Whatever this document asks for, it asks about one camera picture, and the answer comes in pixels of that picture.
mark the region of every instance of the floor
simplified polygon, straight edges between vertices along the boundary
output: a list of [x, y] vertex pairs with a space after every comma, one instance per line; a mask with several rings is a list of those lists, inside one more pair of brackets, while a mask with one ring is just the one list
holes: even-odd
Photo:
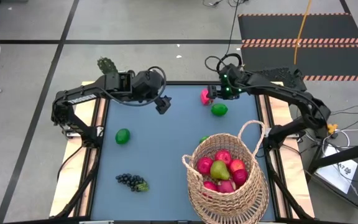
[[[358, 26], [358, 0], [346, 2]], [[239, 6], [237, 13], [303, 13], [306, 5], [307, 0], [250, 0]], [[72, 23], [67, 24], [68, 33], [63, 33], [71, 10], [75, 12]], [[340, 0], [314, 0], [311, 12], [344, 10]], [[158, 65], [169, 80], [216, 80], [203, 62], [209, 55], [225, 53], [223, 40], [229, 38], [233, 14], [234, 8], [226, 1], [217, 8], [205, 7], [201, 0], [3, 1], [0, 39], [6, 43], [0, 61], [0, 222], [48, 218], [66, 144], [50, 121], [50, 105], [57, 91], [97, 79], [100, 56], [110, 57], [119, 70], [139, 71]], [[59, 45], [61, 38], [143, 41], [103, 45], [77, 41], [63, 46]], [[233, 39], [240, 39], [237, 20]], [[33, 41], [23, 44], [14, 40]], [[163, 41], [150, 44], [144, 40]], [[191, 41], [181, 44], [183, 40]], [[238, 52], [238, 47], [231, 45], [229, 51]], [[306, 82], [306, 86], [332, 110], [358, 105], [358, 82]], [[358, 114], [342, 114], [332, 116], [330, 122], [343, 127], [357, 120]], [[350, 137], [352, 144], [358, 144], [358, 132]], [[303, 156], [305, 166], [312, 154], [310, 150]], [[21, 160], [24, 164], [20, 175], [15, 172], [11, 179], [18, 158], [25, 159]], [[309, 188], [320, 220], [358, 223], [358, 210], [314, 182]], [[12, 197], [4, 199], [5, 194]]]

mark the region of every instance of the pear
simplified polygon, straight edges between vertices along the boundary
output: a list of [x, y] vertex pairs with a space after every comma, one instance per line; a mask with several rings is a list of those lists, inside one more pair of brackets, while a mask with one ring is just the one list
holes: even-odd
[[230, 173], [223, 161], [215, 161], [211, 166], [211, 177], [219, 180], [229, 180]]

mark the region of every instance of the white paper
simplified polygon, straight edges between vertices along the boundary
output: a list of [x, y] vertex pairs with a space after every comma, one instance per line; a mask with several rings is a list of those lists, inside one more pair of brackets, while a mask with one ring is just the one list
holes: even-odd
[[[324, 154], [325, 156], [330, 156], [337, 153], [337, 150], [332, 147], [328, 146], [326, 149], [326, 152]], [[340, 170], [341, 174], [347, 177], [348, 179], [344, 178], [340, 175], [338, 172], [338, 169]], [[326, 166], [319, 168], [316, 173], [331, 183], [333, 186], [335, 186], [337, 189], [341, 190], [345, 194], [349, 191], [349, 187], [351, 186], [351, 180], [353, 179], [354, 174], [356, 173], [357, 169], [357, 163], [353, 160], [344, 161], [339, 163], [339, 168], [337, 164]]]

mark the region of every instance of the black mat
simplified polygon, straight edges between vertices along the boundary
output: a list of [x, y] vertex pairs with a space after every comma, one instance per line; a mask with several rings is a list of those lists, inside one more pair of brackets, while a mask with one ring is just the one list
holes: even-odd
[[[294, 50], [293, 47], [243, 47], [241, 53], [246, 69], [256, 71], [293, 65]], [[332, 80], [334, 76], [337, 76], [337, 79], [341, 76], [353, 76], [353, 80], [356, 80], [358, 47], [300, 47], [297, 67], [306, 77], [321, 76], [319, 80], [327, 80], [328, 77]]]
[[[302, 19], [301, 14], [241, 14], [241, 38], [296, 38]], [[302, 38], [358, 38], [358, 28], [349, 14], [311, 14], [306, 18]]]

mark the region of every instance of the table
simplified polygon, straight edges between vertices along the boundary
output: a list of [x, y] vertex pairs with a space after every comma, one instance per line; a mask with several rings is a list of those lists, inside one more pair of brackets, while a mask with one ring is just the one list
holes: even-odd
[[[262, 117], [264, 121], [268, 120], [267, 114], [269, 111], [269, 107], [271, 107], [272, 109], [272, 115], [275, 124], [286, 124], [291, 121], [291, 116], [287, 103], [274, 98], [270, 98], [269, 99], [270, 106], [266, 106], [265, 100], [266, 99], [263, 96], [259, 97], [260, 109], [261, 109], [260, 111], [262, 112]], [[109, 102], [107, 102], [106, 100], [100, 100], [99, 102], [96, 102], [95, 100], [88, 101], [86, 103], [77, 105], [75, 113], [87, 125], [90, 125], [91, 123], [94, 123], [94, 125], [101, 125], [106, 121], [104, 114], [106, 112], [108, 103]], [[287, 139], [285, 141], [285, 144], [294, 147], [295, 149], [298, 149], [296, 140], [294, 139]], [[80, 146], [79, 138], [73, 138], [69, 140], [66, 147], [65, 157], [63, 159], [71, 155], [71, 153], [75, 151], [79, 146]], [[279, 164], [279, 161], [276, 161], [274, 159], [273, 152], [270, 153], [273, 160], [273, 165], [275, 166], [275, 169], [278, 169], [277, 165]], [[80, 182], [81, 176], [84, 176], [85, 171], [89, 170], [89, 168], [91, 167], [93, 162], [93, 155], [94, 155], [93, 149], [82, 149], [62, 170], [62, 173], [60, 174], [60, 179], [57, 184], [57, 190], [55, 192], [55, 197], [50, 212], [51, 215], [55, 215], [56, 213], [58, 213], [66, 205], [67, 201], [69, 201], [72, 194], [75, 192], [75, 190], [78, 187], [78, 183]], [[296, 201], [303, 207], [306, 213], [308, 213], [313, 217], [314, 216], [313, 207], [311, 205], [308, 187], [303, 172], [303, 166], [301, 163], [300, 156], [297, 153], [291, 151], [290, 149], [287, 149], [286, 147], [281, 148], [280, 156], [283, 161], [282, 169], [285, 174], [285, 181], [287, 183], [287, 187], [289, 191], [295, 197]], [[279, 212], [278, 216], [282, 218], [286, 218], [287, 214], [291, 214], [292, 212], [286, 211], [284, 199], [277, 187], [276, 187], [276, 192], [277, 192], [277, 210]], [[83, 194], [83, 198], [80, 203], [81, 206], [78, 206], [75, 212], [72, 213], [71, 215], [75, 215], [75, 216], [89, 215], [91, 210], [89, 201], [93, 201], [90, 200], [92, 198], [94, 199], [94, 195], [93, 192], [90, 191], [90, 187], [88, 186], [86, 192]]]

